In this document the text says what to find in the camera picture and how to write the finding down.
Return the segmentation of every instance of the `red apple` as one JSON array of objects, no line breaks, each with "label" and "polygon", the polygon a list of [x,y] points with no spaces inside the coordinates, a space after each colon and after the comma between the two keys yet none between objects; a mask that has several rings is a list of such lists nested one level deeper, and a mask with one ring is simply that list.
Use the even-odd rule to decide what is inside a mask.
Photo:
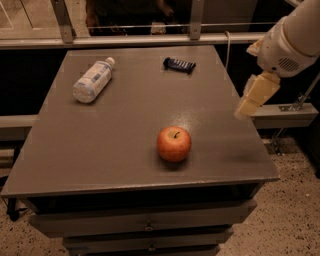
[{"label": "red apple", "polygon": [[163,159],[170,162],[182,161],[191,149],[190,134],[179,126],[166,127],[158,135],[157,148]]}]

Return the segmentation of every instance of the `terrazzo floor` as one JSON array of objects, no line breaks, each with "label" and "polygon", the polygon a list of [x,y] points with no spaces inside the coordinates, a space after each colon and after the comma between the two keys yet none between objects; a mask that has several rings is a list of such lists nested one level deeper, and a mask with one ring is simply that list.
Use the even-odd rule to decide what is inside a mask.
[{"label": "terrazzo floor", "polygon": [[[320,180],[315,167],[293,137],[281,140],[276,155],[268,138],[262,138],[281,179],[264,185],[255,200],[258,207],[217,256],[320,255]],[[10,172],[10,153],[0,155],[0,175]],[[48,239],[28,224],[30,211],[11,222],[0,200],[0,256],[64,256],[61,239]]]}]

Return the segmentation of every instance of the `water bottle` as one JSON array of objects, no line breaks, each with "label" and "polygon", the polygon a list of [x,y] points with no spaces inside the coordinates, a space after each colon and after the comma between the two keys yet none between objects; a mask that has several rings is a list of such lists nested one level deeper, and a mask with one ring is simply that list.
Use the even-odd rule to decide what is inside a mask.
[{"label": "water bottle", "polygon": [[96,61],[94,65],[73,85],[73,96],[82,103],[94,101],[112,78],[113,58]]}]

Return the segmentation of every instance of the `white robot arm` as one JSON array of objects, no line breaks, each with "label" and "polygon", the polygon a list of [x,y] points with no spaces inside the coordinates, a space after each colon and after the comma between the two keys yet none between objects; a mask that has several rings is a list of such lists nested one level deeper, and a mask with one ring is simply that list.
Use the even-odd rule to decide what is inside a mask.
[{"label": "white robot arm", "polygon": [[303,1],[283,17],[248,53],[257,56],[261,75],[252,75],[234,113],[252,116],[280,88],[280,78],[292,77],[316,62],[320,55],[320,0]]}]

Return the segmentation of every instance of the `drawer front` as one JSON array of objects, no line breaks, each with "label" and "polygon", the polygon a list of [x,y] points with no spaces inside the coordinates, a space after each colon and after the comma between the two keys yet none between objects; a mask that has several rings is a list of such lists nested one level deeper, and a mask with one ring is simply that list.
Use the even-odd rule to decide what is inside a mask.
[{"label": "drawer front", "polygon": [[[123,252],[103,252],[103,253],[85,253],[86,256],[214,256],[220,250],[219,245],[206,246],[187,246],[156,250],[138,250]],[[70,256],[78,256],[78,253],[69,252]]]},{"label": "drawer front", "polygon": [[180,229],[153,233],[126,233],[118,235],[65,238],[63,245],[72,254],[144,250],[155,252],[164,248],[205,246],[224,243],[232,228]]},{"label": "drawer front", "polygon": [[254,200],[175,205],[86,213],[34,215],[30,224],[48,237],[151,232],[241,223]]}]

